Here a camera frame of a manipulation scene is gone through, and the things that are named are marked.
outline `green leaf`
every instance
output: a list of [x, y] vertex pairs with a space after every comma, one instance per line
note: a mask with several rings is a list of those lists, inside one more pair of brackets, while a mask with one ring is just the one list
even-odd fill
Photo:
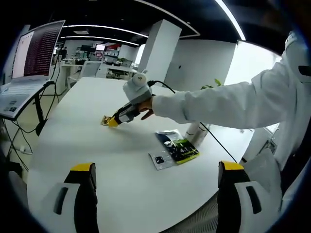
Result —
[[221, 86], [222, 85], [218, 79], [215, 79], [215, 83], [217, 84], [217, 86]]

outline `round table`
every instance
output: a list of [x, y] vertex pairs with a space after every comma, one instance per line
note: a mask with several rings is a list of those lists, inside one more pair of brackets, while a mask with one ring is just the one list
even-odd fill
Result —
[[[124, 81], [82, 78], [49, 117], [34, 150], [28, 175], [28, 202], [34, 215], [41, 201], [71, 167], [94, 162], [97, 179], [97, 220], [100, 232], [157, 233], [182, 221], [218, 190], [218, 162], [232, 161], [208, 135], [201, 155], [182, 165], [157, 171], [148, 153], [164, 150], [155, 131], [189, 124], [168, 118], [140, 116], [118, 128], [101, 126], [128, 102]], [[154, 86], [154, 94], [171, 94]], [[212, 126], [211, 131], [239, 161], [253, 133]]]

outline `hand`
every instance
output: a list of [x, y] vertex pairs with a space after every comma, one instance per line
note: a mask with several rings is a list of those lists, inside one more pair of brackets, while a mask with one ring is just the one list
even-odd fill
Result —
[[138, 106], [138, 110], [140, 112], [145, 112], [145, 111], [148, 111], [142, 118], [141, 120], [145, 120], [147, 119], [148, 117], [150, 117], [151, 115], [154, 114], [154, 111], [152, 110], [152, 98], [151, 97], [150, 99], [144, 101], [143, 103], [141, 103], [139, 106]]

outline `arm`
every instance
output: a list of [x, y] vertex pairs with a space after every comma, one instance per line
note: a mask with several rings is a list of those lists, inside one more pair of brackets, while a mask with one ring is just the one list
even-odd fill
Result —
[[255, 76], [252, 83], [154, 96], [152, 109], [155, 115], [178, 123], [202, 121], [238, 129], [264, 127], [285, 119], [291, 97], [289, 79], [281, 61]]

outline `black ceiling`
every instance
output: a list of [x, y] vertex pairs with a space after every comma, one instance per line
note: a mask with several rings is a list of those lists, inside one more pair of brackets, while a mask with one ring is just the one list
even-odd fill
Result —
[[[212, 39], [235, 43], [240, 37], [227, 15], [215, 0], [146, 0], [188, 22], [200, 36], [184, 39]], [[282, 53], [289, 30], [275, 19], [266, 0], [224, 0], [239, 23], [246, 40]], [[147, 4], [135, 0], [54, 1], [29, 6], [28, 22], [32, 27], [65, 19], [65, 25], [90, 24], [122, 28], [148, 35], [150, 27], [166, 19], [182, 28], [181, 36], [194, 35], [189, 27]], [[85, 28], [64, 28], [61, 36], [77, 35], [73, 31]], [[108, 37], [137, 44], [145, 37], [122, 31], [87, 28], [88, 36]]]

